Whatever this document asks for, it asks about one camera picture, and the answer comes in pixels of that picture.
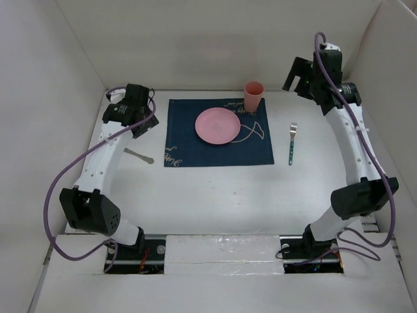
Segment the pink plastic cup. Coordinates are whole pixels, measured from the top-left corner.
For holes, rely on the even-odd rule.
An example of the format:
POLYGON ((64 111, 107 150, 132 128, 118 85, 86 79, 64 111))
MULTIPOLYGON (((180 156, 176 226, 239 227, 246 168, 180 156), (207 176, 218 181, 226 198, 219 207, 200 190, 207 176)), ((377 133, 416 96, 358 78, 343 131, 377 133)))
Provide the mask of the pink plastic cup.
POLYGON ((264 86, 259 82, 248 82, 244 86, 244 109, 253 113, 257 110, 263 97, 264 86))

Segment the dark blue cloth placemat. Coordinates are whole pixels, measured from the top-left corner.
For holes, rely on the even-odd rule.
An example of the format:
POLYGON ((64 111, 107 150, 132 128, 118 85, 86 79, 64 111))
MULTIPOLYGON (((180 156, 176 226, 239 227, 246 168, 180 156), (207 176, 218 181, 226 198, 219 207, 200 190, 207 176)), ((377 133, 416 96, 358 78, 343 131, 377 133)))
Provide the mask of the dark blue cloth placemat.
POLYGON ((167 116, 164 166, 258 166, 274 163, 265 99, 256 112, 244 110, 241 98, 171 99, 167 116), (230 142, 215 145, 195 130, 197 117, 207 109, 224 108, 240 121, 239 133, 230 142))

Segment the pink plastic plate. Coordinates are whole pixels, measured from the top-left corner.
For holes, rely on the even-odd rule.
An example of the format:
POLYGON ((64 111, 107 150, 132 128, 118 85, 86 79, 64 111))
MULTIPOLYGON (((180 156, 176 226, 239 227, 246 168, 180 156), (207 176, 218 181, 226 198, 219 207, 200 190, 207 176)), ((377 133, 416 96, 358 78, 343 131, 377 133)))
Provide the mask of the pink plastic plate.
POLYGON ((195 120, 195 131, 204 141, 223 145, 233 141, 240 132, 240 120, 231 110, 209 108, 195 120))

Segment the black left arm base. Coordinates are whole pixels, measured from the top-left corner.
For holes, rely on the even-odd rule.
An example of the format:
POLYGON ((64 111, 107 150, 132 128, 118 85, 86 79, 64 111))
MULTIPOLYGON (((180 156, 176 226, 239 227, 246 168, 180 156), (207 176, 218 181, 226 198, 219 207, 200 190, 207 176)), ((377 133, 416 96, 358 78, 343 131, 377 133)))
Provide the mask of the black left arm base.
POLYGON ((162 275, 164 274, 167 235, 139 233, 134 246, 115 243, 106 245, 104 272, 109 275, 162 275))

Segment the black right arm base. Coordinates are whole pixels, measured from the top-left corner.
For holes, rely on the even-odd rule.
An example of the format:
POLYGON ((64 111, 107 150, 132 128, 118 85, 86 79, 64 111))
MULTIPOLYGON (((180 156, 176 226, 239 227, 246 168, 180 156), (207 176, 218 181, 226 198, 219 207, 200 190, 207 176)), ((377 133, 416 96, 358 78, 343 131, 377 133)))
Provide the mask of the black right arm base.
POLYGON ((276 259, 283 261, 285 274, 342 274, 343 268, 336 238, 316 241, 307 226, 301 236, 280 237, 276 259))

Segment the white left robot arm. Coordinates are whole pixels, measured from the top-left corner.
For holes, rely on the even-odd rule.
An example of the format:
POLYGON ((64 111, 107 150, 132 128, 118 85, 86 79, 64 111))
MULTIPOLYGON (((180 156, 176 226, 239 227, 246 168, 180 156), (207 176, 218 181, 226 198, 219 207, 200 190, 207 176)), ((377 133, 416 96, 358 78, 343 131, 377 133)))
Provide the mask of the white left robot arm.
POLYGON ((143 230, 122 218, 109 191, 127 145, 158 124, 148 87, 128 84, 118 102, 106 108, 98 143, 72 188, 62 189, 59 201, 71 228, 99 233, 122 245, 130 258, 145 252, 143 230))

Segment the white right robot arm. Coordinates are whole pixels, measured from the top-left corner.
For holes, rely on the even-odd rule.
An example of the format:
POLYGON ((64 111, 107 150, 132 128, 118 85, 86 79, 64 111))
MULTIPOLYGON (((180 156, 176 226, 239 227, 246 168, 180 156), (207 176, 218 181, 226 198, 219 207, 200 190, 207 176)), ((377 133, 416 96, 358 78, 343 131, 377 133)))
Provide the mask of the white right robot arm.
POLYGON ((342 52, 333 44, 321 44, 309 61, 296 57, 283 84, 288 91, 295 77, 295 93, 313 100, 330 124, 345 167, 346 186, 330 195, 330 207, 306 226, 301 249, 315 257, 330 246, 336 235, 362 216, 390 201, 399 188, 395 177, 387 177, 375 157, 364 125, 362 99, 353 83, 342 83, 342 52))

